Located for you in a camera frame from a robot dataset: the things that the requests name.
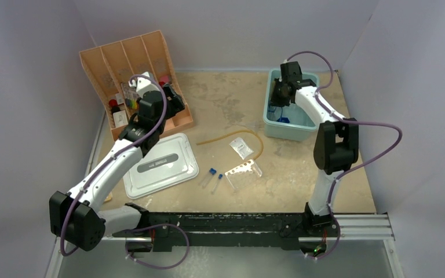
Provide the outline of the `blue safety glasses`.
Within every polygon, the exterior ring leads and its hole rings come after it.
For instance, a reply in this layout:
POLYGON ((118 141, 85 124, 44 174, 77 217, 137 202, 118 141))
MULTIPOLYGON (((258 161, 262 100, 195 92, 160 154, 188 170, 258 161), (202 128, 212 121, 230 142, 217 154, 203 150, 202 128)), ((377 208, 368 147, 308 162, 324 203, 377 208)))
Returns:
POLYGON ((274 107, 268 110, 267 117, 269 120, 274 122, 281 122, 283 118, 283 108, 282 107, 274 107))

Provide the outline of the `graduated cylinder blue base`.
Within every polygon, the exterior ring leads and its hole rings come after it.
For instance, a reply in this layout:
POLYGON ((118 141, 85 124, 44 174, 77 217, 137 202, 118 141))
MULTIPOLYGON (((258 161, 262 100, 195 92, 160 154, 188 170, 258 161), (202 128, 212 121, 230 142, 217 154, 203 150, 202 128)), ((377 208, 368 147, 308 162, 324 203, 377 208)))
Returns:
POLYGON ((280 117, 276 121, 280 123, 290 123, 290 120, 287 117, 280 117))

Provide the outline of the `small white plastic packet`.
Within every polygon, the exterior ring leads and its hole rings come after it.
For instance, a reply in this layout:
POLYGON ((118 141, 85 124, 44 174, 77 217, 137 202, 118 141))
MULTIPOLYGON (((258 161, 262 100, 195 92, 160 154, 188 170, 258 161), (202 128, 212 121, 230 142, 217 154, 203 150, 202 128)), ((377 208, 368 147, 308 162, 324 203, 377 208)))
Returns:
POLYGON ((229 145, 240 156, 241 159, 247 159, 254 151, 247 145, 241 137, 232 140, 229 145))

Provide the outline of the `large blue-capped test tube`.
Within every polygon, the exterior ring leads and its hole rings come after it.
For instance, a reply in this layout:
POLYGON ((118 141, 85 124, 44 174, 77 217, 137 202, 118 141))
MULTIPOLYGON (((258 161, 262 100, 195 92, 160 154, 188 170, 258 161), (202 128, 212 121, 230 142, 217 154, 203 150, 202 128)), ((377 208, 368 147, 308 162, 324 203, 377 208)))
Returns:
POLYGON ((202 188, 206 188, 208 183, 211 181, 211 179, 215 176, 216 173, 217 173, 217 170, 215 170, 214 168, 210 168, 209 172, 202 178, 199 185, 202 188))

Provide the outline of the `small blue-capped test tube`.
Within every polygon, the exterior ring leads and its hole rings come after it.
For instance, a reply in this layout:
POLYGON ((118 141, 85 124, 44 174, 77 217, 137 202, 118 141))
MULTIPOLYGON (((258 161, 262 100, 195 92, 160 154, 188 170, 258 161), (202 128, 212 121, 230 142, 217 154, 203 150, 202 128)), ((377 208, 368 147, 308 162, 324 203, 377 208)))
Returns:
POLYGON ((212 194, 212 195, 215 194, 215 192, 216 192, 217 188, 219 187, 219 185, 220 185, 221 180, 222 180, 223 177, 224 177, 223 174, 219 174, 219 175, 218 175, 218 177, 217 177, 217 179, 216 179, 216 182, 215 182, 215 184, 214 184, 214 187, 213 187, 212 190, 211 190, 211 194, 212 194))

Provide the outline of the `clear test tube rack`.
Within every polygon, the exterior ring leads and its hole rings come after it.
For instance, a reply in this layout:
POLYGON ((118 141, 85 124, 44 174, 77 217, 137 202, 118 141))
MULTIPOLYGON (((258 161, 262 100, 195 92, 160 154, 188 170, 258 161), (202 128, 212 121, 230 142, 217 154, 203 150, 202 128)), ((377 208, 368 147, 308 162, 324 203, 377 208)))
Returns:
POLYGON ((261 178, 262 170, 255 160, 250 159, 226 171, 224 175, 233 191, 238 192, 247 186, 253 185, 259 178, 261 178))

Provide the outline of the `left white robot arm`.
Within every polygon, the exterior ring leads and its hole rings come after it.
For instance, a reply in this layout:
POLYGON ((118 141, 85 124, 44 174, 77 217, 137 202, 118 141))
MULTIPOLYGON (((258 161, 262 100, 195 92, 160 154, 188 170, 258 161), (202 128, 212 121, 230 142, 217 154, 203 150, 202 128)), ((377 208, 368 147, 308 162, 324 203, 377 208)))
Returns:
POLYGON ((68 192, 55 192, 49 199, 50 228, 60 239, 60 253, 90 251, 103 236, 129 231, 142 237, 149 220, 140 207, 126 204, 102 211, 116 184, 159 142, 168 119, 184 110, 179 94, 161 86, 150 72, 134 74, 129 86, 138 94, 138 111, 129 119, 109 154, 68 192))

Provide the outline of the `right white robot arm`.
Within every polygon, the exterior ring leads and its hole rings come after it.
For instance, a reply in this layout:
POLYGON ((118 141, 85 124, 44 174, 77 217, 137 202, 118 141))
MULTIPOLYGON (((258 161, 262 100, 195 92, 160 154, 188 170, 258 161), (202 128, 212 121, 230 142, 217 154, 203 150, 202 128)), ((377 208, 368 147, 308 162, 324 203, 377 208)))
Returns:
POLYGON ((270 106, 284 108, 295 104, 318 128, 313 149, 318 179, 302 220, 304 232, 315 236, 334 222, 335 188, 359 158, 359 127, 354 118, 345 119, 333 110, 318 92, 317 83, 304 77, 298 62, 282 63, 280 74, 274 80, 270 106))

